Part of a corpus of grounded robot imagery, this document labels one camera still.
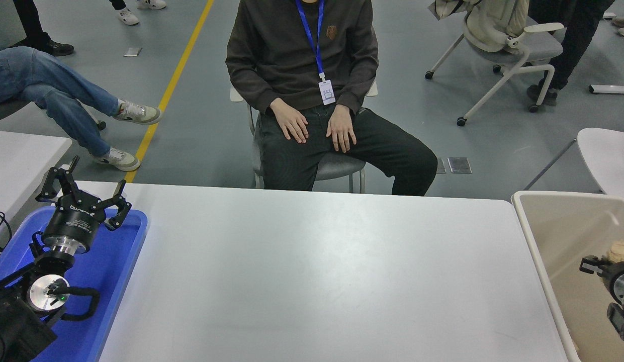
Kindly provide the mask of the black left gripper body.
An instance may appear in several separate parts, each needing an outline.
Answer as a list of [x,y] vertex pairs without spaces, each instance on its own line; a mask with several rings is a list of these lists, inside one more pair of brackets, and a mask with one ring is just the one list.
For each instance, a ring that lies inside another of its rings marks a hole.
[[93,209],[100,199],[86,192],[79,193],[80,203],[73,199],[73,195],[63,195],[56,203],[50,222],[41,236],[45,245],[52,246],[54,239],[67,237],[78,241],[82,248],[93,245],[100,224],[104,222],[104,209]]

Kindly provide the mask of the person's right hand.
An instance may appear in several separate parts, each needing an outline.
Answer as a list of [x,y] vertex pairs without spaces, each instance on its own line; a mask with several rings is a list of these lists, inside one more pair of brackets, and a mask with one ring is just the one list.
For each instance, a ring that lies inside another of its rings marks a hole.
[[294,138],[299,144],[307,142],[307,138],[309,138],[306,128],[308,122],[302,113],[287,105],[280,97],[270,103],[270,109],[287,140]]

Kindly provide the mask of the person's left hand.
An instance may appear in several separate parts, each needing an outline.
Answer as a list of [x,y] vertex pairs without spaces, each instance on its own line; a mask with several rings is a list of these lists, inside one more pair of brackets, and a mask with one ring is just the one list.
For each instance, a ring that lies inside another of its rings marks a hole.
[[326,137],[329,137],[337,152],[347,153],[351,145],[357,144],[350,109],[344,105],[335,105],[328,121]]

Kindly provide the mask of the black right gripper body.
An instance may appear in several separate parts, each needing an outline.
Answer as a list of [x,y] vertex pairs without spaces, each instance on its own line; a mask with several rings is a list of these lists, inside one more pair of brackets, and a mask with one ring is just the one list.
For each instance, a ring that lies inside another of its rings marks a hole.
[[624,305],[624,261],[610,264],[602,273],[604,286],[614,300]]

